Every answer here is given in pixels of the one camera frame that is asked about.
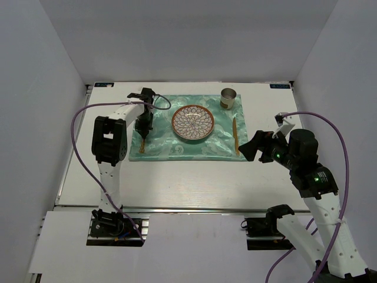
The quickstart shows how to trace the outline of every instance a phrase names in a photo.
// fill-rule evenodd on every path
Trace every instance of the sticker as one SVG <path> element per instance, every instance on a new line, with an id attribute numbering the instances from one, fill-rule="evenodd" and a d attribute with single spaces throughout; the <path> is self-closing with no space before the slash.
<path id="1" fill-rule="evenodd" d="M 114 83 L 95 83 L 94 87 L 113 87 Z"/>
<path id="2" fill-rule="evenodd" d="M 270 88 L 290 89 L 288 84 L 270 84 Z"/>

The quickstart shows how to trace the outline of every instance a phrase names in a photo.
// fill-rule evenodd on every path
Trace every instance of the metal cup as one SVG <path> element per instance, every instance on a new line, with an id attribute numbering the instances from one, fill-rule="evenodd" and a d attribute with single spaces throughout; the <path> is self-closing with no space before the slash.
<path id="1" fill-rule="evenodd" d="M 224 88 L 221 91 L 220 105 L 222 108 L 231 109 L 233 107 L 234 101 L 236 100 L 237 93 L 231 88 Z"/>

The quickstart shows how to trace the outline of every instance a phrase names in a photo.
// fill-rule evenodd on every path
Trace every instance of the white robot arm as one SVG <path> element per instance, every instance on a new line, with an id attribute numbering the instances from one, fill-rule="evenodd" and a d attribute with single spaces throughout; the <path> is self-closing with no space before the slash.
<path id="1" fill-rule="evenodd" d="M 130 94 L 129 105 L 121 106 L 107 117 L 97 117 L 94 123 L 92 153 L 95 155 L 100 169 L 100 179 L 106 188 L 106 194 L 117 208 L 122 207 L 120 198 L 120 167 L 127 154 L 127 127 L 136 120 L 135 129 L 146 138 L 152 129 L 153 111 L 151 107 L 132 102 L 153 103 L 155 92 L 143 88 L 141 94 Z M 103 212 L 115 212 L 101 189 L 99 209 Z"/>
<path id="2" fill-rule="evenodd" d="M 310 270 L 315 272 L 340 222 L 327 266 L 315 282 L 377 282 L 377 273 L 370 270 L 361 258 L 346 219 L 339 220 L 338 187 L 330 170 L 317 162 L 318 141 L 314 134 L 297 129 L 290 133 L 287 143 L 285 135 L 294 124 L 280 115 L 278 125 L 280 127 L 275 132 L 257 131 L 254 138 L 240 146 L 239 150 L 248 161 L 253 161 L 260 150 L 259 161 L 262 163 L 276 161 L 289 169 L 290 179 L 312 213 L 324 246 L 299 223 L 288 205 L 270 208 L 266 214 L 266 226 L 273 233 L 282 233 L 303 256 Z"/>

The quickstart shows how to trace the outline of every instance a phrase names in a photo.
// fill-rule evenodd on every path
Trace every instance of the plate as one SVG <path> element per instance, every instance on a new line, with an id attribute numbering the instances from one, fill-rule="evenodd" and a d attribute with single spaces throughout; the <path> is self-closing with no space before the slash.
<path id="1" fill-rule="evenodd" d="M 171 119 L 173 130 L 187 140 L 200 140 L 208 136 L 214 127 L 212 113 L 200 105 L 179 108 Z"/>

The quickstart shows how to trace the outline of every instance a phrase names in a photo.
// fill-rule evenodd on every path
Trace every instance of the white enclosure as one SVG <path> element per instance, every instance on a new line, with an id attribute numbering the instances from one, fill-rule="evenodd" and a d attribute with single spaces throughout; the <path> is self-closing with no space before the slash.
<path id="1" fill-rule="evenodd" d="M 372 0 L 2 1 L 0 281 L 24 281 L 71 152 L 71 117 L 95 81 L 295 81 L 298 109 L 345 137 L 346 216 L 376 269 L 376 11 Z M 343 196 L 338 138 L 315 118 L 302 123 Z"/>

